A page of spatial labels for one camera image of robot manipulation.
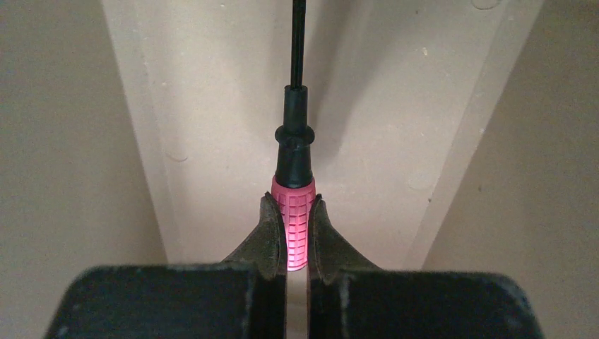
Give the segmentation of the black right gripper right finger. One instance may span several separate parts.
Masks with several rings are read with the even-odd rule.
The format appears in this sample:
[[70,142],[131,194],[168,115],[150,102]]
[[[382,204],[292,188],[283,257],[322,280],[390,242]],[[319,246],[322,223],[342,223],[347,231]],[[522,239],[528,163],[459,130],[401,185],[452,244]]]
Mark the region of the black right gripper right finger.
[[485,272],[385,270],[331,224],[317,195],[309,214],[310,338],[542,338],[511,278]]

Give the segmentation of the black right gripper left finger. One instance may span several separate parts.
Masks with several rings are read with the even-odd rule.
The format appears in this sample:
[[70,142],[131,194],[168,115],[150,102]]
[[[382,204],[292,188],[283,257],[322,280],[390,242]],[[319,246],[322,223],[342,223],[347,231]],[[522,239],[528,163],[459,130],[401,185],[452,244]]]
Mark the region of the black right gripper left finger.
[[284,338],[287,247],[271,194],[217,263],[95,266],[66,289],[46,338]]

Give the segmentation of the red handled black screwdriver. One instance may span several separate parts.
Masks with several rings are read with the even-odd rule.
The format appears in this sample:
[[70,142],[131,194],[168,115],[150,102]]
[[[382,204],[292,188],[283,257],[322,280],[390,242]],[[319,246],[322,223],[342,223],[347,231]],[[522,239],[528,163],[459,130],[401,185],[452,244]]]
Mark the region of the red handled black screwdriver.
[[290,84],[284,89],[283,123],[275,131],[278,159],[271,185],[285,224],[287,269],[303,269],[308,261],[309,213],[316,196],[308,125],[308,88],[303,85],[306,1],[292,3]]

